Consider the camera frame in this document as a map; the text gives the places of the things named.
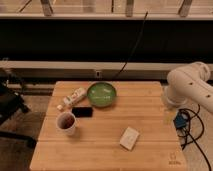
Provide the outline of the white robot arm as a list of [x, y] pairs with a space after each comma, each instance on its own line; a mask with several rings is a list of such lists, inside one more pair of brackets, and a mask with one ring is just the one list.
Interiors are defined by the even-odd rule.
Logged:
[[213, 114], [213, 86], [207, 83], [210, 76], [210, 68], [203, 62], [171, 70], [167, 75], [168, 86], [162, 95], [164, 104], [168, 108], [179, 108], [191, 99]]

